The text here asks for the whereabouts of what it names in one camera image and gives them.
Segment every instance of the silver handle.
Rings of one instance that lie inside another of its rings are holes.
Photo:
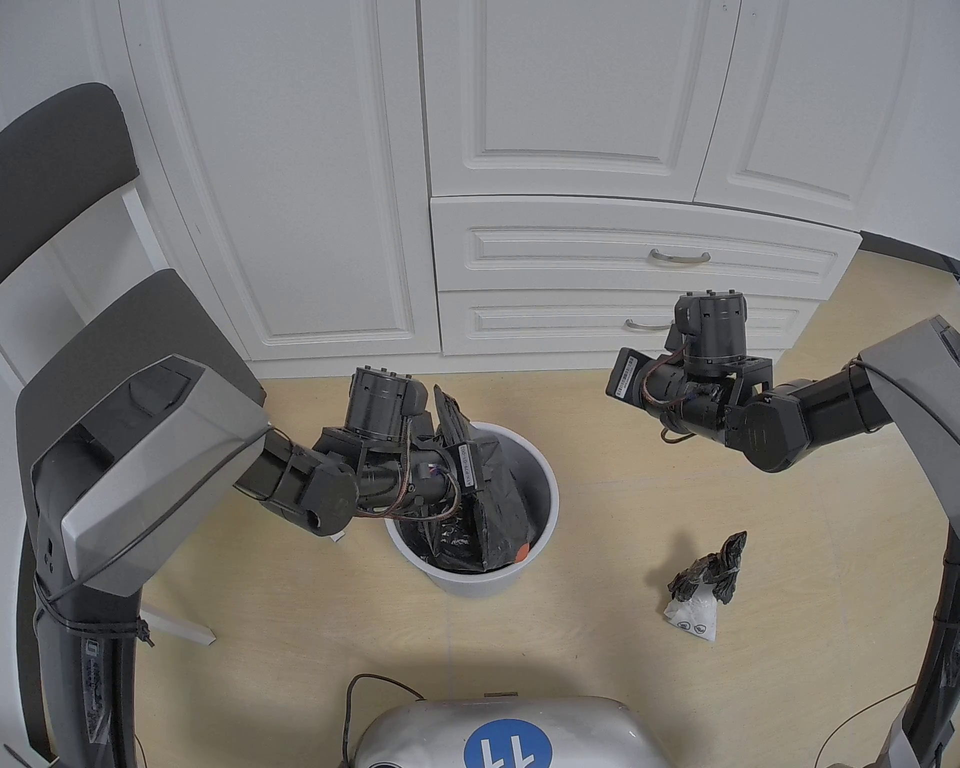
[[[670,330],[670,325],[672,325],[672,323],[667,323],[666,325],[643,325],[634,323],[634,321],[628,319],[627,322],[623,324],[623,327],[629,330]]]
[[[661,253],[656,248],[650,251],[652,258],[658,261],[669,261],[672,264],[706,264],[710,261],[710,254],[704,251],[699,256],[673,256],[669,253]]]

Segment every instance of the trash can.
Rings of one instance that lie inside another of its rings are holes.
[[[400,535],[395,520],[386,521],[387,533],[390,534],[390,538],[403,557],[429,576],[439,588],[459,597],[491,597],[515,582],[520,572],[537,559],[550,541],[554,528],[557,527],[560,493],[553,469],[530,441],[497,424],[474,421],[472,426],[481,434],[494,434],[500,439],[510,470],[527,503],[527,510],[538,530],[537,538],[532,543],[527,557],[520,563],[489,573],[450,573],[425,563],[417,557]]]

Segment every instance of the dark baseboard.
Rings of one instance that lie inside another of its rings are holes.
[[[904,243],[902,240],[895,240],[892,237],[885,237],[882,234],[860,232],[860,236],[863,238],[863,242],[860,244],[863,251],[882,253],[885,256],[893,256],[905,261],[912,261],[915,264],[933,267],[935,270],[943,270],[949,272],[956,278],[957,282],[960,282],[960,262],[947,255]]]
[[[16,667],[20,682],[20,705],[27,727],[30,746],[48,762],[54,759],[47,734],[47,720],[43,713],[43,690],[40,686],[40,653],[34,635],[34,546],[30,535],[23,532],[23,550],[20,553],[20,576],[16,595]]]

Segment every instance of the chair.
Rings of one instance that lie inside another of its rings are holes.
[[[157,270],[83,328],[26,382],[16,402],[16,443],[27,513],[17,599],[21,703],[35,750],[50,755],[32,620],[36,607],[36,501],[31,469],[103,392],[176,353],[220,374],[258,404],[265,394],[196,297],[169,269],[133,181],[139,175],[127,124],[106,85],[76,85],[0,132],[0,282],[110,192],[123,199]],[[0,356],[0,365],[4,364]]]

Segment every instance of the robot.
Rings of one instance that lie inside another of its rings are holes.
[[[469,436],[452,447],[434,437],[418,381],[358,369],[344,426],[324,429],[312,447],[295,444],[271,426],[255,378],[176,275],[150,281],[154,293],[165,283],[178,297],[179,315],[197,315],[189,332],[167,328],[123,359],[91,337],[56,371],[41,372],[17,405],[36,637],[65,768],[136,764],[133,661],[136,643],[150,641],[138,616],[141,589],[230,487],[316,536],[356,516],[423,518],[439,505],[453,514],[477,490],[463,466],[475,445]],[[149,309],[136,296],[129,304],[126,311]],[[947,513],[949,534],[918,684],[873,768],[928,768],[952,737],[960,697],[960,333],[931,318],[864,349],[827,379],[774,386],[772,362],[746,353],[746,319],[746,301],[734,291],[681,297],[666,353],[653,359],[622,349],[607,395],[659,419],[666,442],[701,436],[767,472],[896,423]],[[670,762],[617,702],[501,697],[392,710],[367,730],[355,757],[345,740],[344,768],[351,766]]]

